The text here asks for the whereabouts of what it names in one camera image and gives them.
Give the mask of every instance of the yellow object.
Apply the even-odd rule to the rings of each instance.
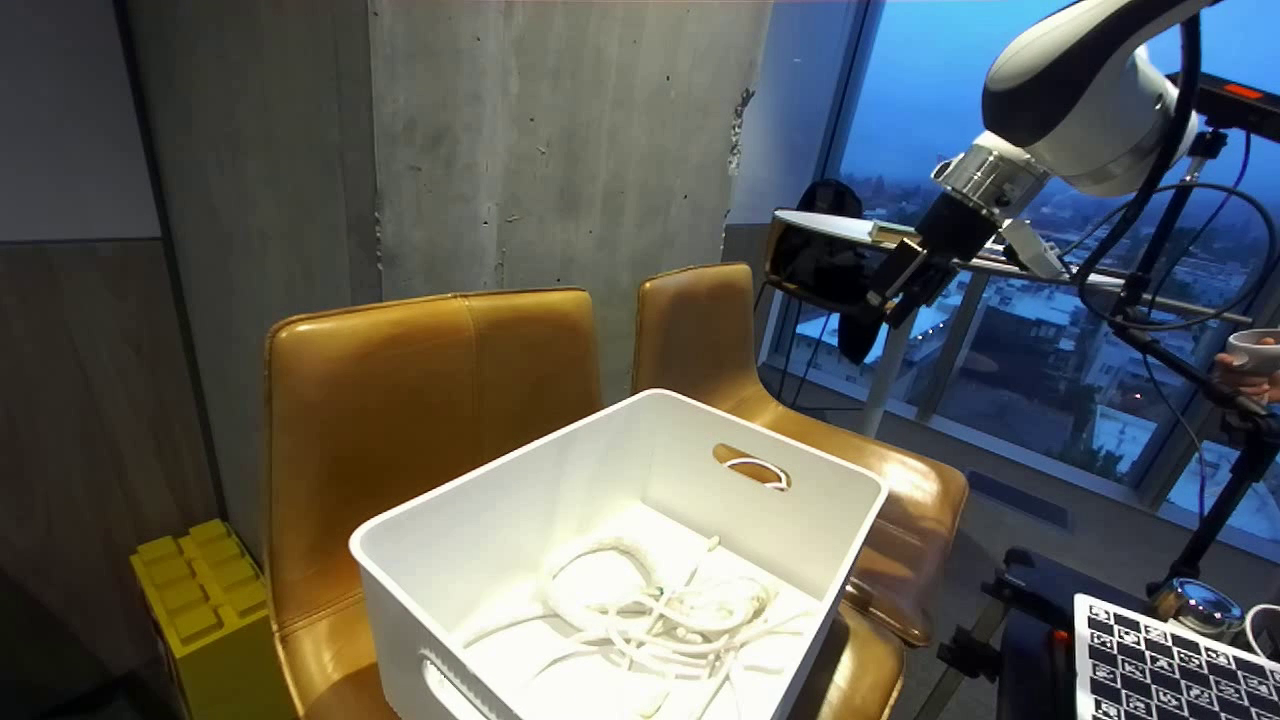
[[[293,699],[272,650],[270,587],[224,519],[128,555],[194,720],[277,720]]]

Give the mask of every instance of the yellow chair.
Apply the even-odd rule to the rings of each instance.
[[[299,716],[394,716],[350,538],[600,408],[587,292],[476,292],[270,333],[270,587]]]
[[[758,372],[754,267],[709,263],[642,283],[634,388],[673,388],[890,479],[848,601],[905,646],[927,640],[927,587],[950,559],[968,479],[782,406]]]

